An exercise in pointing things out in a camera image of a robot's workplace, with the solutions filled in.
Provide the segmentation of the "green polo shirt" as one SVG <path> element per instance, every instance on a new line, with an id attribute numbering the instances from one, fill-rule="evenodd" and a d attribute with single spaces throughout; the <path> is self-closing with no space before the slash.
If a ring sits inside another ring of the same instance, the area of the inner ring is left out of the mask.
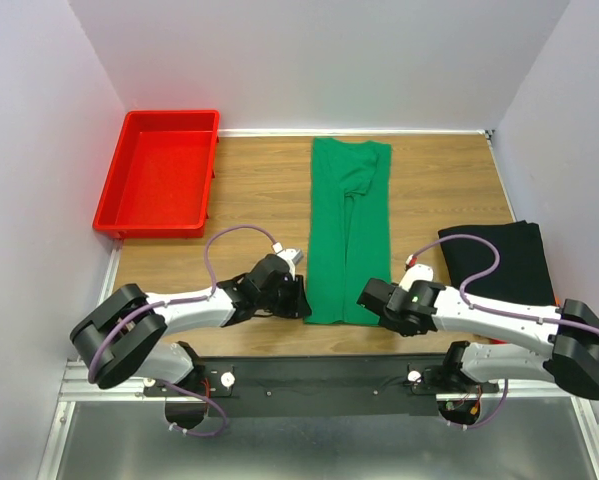
<path id="1" fill-rule="evenodd" d="M 385 143 L 313 141 L 308 324 L 378 324 L 357 300 L 369 279 L 391 280 L 391 159 L 392 148 Z"/>

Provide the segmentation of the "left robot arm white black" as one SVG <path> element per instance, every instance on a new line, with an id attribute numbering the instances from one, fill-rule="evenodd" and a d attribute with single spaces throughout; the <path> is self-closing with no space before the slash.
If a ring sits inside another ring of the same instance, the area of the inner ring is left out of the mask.
<path id="1" fill-rule="evenodd" d="M 201 380 L 191 348 L 162 344 L 164 336 L 199 328 L 225 328 L 265 313 L 284 319 L 311 314 L 297 249 L 268 254 L 244 274 L 180 294 L 145 293 L 134 283 L 109 296 L 71 331 L 88 367 L 88 381 L 106 390 L 133 376 L 166 380 L 180 395 Z"/>

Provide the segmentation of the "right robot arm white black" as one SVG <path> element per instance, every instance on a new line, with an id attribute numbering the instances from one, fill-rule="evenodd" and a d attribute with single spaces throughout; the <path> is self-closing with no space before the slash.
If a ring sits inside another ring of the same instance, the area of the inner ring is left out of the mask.
<path id="1" fill-rule="evenodd" d="M 437 392 L 463 392 L 499 380 L 553 383 L 568 394 L 599 401 L 599 318 L 585 303 L 526 306 L 464 295 L 430 280 L 409 288 L 372 278 L 358 305 L 381 327 L 405 337 L 464 332 L 492 344 L 454 342 L 422 382 Z"/>

